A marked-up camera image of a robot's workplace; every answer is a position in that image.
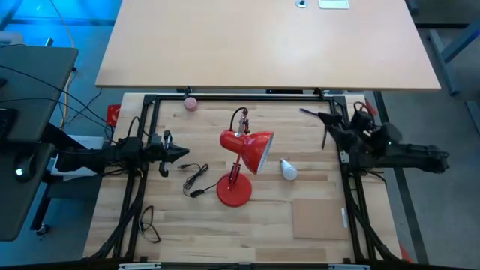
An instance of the lamp shade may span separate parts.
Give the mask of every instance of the lamp shade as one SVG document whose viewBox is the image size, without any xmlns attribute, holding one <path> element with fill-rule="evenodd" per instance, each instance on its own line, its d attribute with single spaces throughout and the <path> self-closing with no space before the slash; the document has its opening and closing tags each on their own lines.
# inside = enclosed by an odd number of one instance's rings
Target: lamp shade
<svg viewBox="0 0 480 270">
<path fill-rule="evenodd" d="M 266 162 L 273 135 L 273 132 L 257 132 L 236 136 L 235 132 L 225 130 L 220 135 L 220 144 L 240 155 L 245 166 L 256 175 Z"/>
</svg>

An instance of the cardboard piece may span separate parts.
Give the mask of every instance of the cardboard piece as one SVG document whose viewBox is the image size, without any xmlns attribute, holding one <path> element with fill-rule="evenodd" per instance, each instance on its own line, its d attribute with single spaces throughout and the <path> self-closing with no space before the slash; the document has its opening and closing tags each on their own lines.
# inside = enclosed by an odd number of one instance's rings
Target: cardboard piece
<svg viewBox="0 0 480 270">
<path fill-rule="evenodd" d="M 339 199 L 294 199 L 293 237 L 349 239 L 347 209 Z"/>
</svg>

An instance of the red desk lamp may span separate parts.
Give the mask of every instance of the red desk lamp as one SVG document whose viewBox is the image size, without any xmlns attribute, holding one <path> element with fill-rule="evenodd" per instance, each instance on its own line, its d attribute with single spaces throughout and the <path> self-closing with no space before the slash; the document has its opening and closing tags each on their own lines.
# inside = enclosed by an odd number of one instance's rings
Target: red desk lamp
<svg viewBox="0 0 480 270">
<path fill-rule="evenodd" d="M 235 114 L 242 110 L 238 131 L 232 129 Z M 273 140 L 273 132 L 257 132 L 248 135 L 248 110 L 245 107 L 238 108 L 230 121 L 230 129 L 220 135 L 220 144 L 227 150 L 238 154 L 237 161 L 233 164 L 230 173 L 222 176 L 217 185 L 218 199 L 230 207 L 243 206 L 252 195 L 252 184 L 248 177 L 240 173 L 240 157 L 245 166 L 253 173 L 258 174 L 266 162 L 270 145 Z"/>
</svg>

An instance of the wooden board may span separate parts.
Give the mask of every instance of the wooden board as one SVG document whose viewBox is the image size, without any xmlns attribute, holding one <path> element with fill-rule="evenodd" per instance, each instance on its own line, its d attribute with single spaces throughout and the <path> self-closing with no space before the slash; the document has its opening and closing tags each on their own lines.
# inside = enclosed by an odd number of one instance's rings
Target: wooden board
<svg viewBox="0 0 480 270">
<path fill-rule="evenodd" d="M 293 199 L 293 237 L 348 239 L 347 209 L 342 199 Z"/>
<path fill-rule="evenodd" d="M 131 119 L 140 115 L 142 100 L 143 94 L 125 94 L 115 139 L 124 137 Z M 349 111 L 353 112 L 354 101 L 362 100 L 362 95 L 348 95 Z M 177 169 L 178 165 L 210 166 L 192 190 L 208 187 L 230 171 L 236 156 L 221 148 L 218 140 L 221 131 L 228 128 L 233 111 L 241 106 L 249 109 L 252 132 L 275 132 L 262 172 L 252 175 L 242 170 L 252 181 L 251 200 L 240 208 L 228 208 L 218 200 L 215 189 L 196 199 L 184 196 L 182 185 L 196 171 L 182 171 Z M 320 102 L 219 100 L 200 101 L 196 112 L 187 112 L 180 100 L 161 101 L 156 131 L 162 134 L 170 130 L 173 142 L 190 149 L 190 154 L 169 166 L 168 178 L 160 176 L 158 163 L 150 166 L 143 206 L 154 206 L 154 226 L 162 242 L 152 244 L 139 236 L 135 256 L 161 262 L 203 263 L 341 263 L 344 257 L 353 258 L 350 236 L 348 239 L 293 237 L 293 199 L 344 200 L 335 142 L 328 136 L 322 151 L 324 126 L 319 119 L 300 113 L 300 107 L 329 111 L 329 105 Z M 297 168 L 295 181 L 286 181 L 281 176 L 280 158 L 288 158 Z M 84 250 L 86 256 L 101 246 L 117 224 L 126 182 L 123 175 L 103 179 Z M 367 177 L 364 189 L 373 228 L 391 251 L 400 256 L 385 185 Z M 130 229 L 126 232 L 124 252 Z"/>
<path fill-rule="evenodd" d="M 124 0 L 96 85 L 440 89 L 404 0 L 308 2 Z"/>
</svg>

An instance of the white cable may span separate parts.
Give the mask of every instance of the white cable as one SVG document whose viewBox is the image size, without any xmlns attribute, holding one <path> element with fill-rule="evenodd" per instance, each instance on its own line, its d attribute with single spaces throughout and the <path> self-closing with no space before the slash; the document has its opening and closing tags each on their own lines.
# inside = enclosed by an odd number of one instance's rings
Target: white cable
<svg viewBox="0 0 480 270">
<path fill-rule="evenodd" d="M 49 1 L 50 1 L 50 4 L 52 4 L 53 9 L 55 9 L 55 12 L 58 14 L 58 17 L 60 17 L 61 23 L 63 23 L 63 26 L 65 27 L 65 30 L 67 30 L 67 36 L 68 36 L 68 39 L 70 40 L 70 44 L 72 45 L 72 48 L 75 48 L 75 42 L 74 42 L 74 39 L 72 38 L 72 34 L 70 33 L 70 29 L 68 28 L 67 23 L 63 19 L 63 16 L 60 14 L 60 11 L 57 9 L 55 4 L 53 3 L 53 0 L 49 0 Z M 72 77 L 72 73 L 70 72 L 70 76 L 68 76 L 67 84 L 65 86 L 65 92 L 68 93 L 68 89 L 70 89 L 70 85 L 73 81 L 74 81 L 74 78 Z M 67 114 L 68 114 L 67 105 L 68 105 L 68 95 L 66 94 L 64 96 L 64 111 L 63 111 L 63 116 L 61 117 L 61 123 L 60 123 L 60 127 L 61 127 L 62 130 L 65 129 L 64 123 L 65 123 L 65 119 L 67 118 Z"/>
</svg>

